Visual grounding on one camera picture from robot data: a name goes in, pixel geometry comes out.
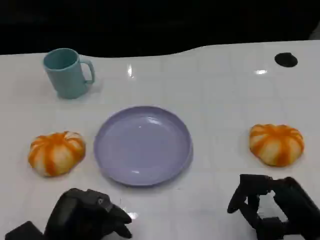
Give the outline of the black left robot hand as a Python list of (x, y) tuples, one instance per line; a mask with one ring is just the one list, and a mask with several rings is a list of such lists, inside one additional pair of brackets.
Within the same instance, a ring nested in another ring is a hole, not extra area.
[(101, 240), (117, 233), (131, 239), (131, 217), (110, 197), (95, 190), (71, 188), (55, 204), (44, 236), (48, 240)]

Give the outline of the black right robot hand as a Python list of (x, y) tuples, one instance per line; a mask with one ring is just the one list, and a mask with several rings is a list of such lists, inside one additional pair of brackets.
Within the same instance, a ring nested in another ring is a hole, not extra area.
[[(282, 240), (287, 235), (300, 235), (305, 240), (320, 238), (320, 210), (292, 177), (273, 179), (267, 175), (241, 174), (227, 212), (240, 211), (255, 229), (259, 240)], [(258, 215), (260, 196), (274, 192), (274, 201), (286, 215), (262, 218)]]

